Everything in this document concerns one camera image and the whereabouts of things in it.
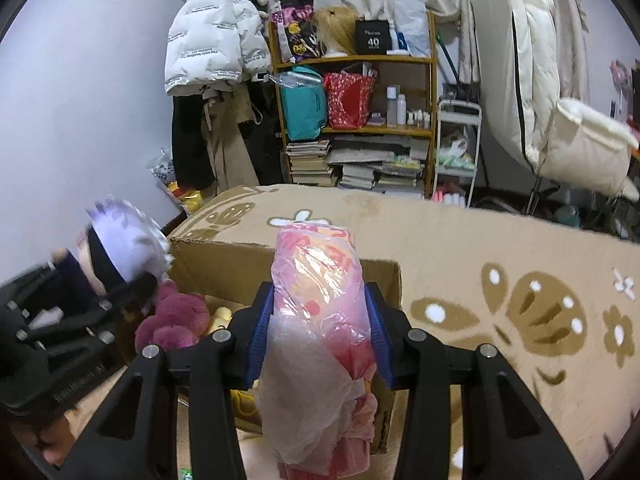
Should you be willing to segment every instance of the black headband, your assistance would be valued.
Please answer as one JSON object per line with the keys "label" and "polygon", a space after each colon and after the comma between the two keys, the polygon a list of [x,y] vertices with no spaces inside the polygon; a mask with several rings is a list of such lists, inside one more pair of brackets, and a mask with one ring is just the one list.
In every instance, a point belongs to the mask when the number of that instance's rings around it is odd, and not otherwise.
{"label": "black headband", "polygon": [[89,245],[89,255],[91,256],[95,277],[102,282],[105,290],[109,292],[126,283],[118,269],[109,259],[107,251],[104,250],[104,246],[93,227],[87,229],[86,240]]}

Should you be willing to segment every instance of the teal bag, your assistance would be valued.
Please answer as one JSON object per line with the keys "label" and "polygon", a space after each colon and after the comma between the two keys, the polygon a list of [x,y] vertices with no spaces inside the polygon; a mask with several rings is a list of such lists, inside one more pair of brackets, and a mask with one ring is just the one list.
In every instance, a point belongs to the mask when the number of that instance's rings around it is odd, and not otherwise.
{"label": "teal bag", "polygon": [[[293,67],[294,72],[318,76],[305,66]],[[289,140],[314,140],[326,126],[326,94],[322,85],[300,88],[281,87],[282,108]]]}

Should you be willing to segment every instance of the chair leg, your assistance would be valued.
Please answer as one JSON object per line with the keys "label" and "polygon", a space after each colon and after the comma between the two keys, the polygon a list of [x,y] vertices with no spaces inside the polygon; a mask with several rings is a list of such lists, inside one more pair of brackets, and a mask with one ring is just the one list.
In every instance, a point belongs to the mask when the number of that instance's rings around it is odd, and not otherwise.
{"label": "chair leg", "polygon": [[536,183],[533,185],[533,189],[531,190],[531,194],[529,195],[529,203],[527,203],[527,207],[524,209],[525,216],[533,215],[533,212],[536,210],[538,206],[538,200],[540,199],[540,187],[542,186],[542,177],[536,177]]}

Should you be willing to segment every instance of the white puffer jacket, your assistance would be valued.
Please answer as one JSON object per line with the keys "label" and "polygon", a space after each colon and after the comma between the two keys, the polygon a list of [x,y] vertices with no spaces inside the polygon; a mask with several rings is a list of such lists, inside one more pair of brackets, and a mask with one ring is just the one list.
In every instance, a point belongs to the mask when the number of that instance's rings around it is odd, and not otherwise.
{"label": "white puffer jacket", "polygon": [[174,96],[231,91],[270,70],[261,29],[250,0],[187,0],[169,29],[164,89]]}

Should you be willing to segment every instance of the pink plastic bag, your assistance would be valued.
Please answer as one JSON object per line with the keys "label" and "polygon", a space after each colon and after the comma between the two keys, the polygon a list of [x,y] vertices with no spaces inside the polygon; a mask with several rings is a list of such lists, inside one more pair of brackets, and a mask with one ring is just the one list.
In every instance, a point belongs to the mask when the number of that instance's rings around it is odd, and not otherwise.
{"label": "pink plastic bag", "polygon": [[362,268],[351,235],[282,228],[257,402],[265,439],[289,480],[342,478],[369,467],[376,371]]}

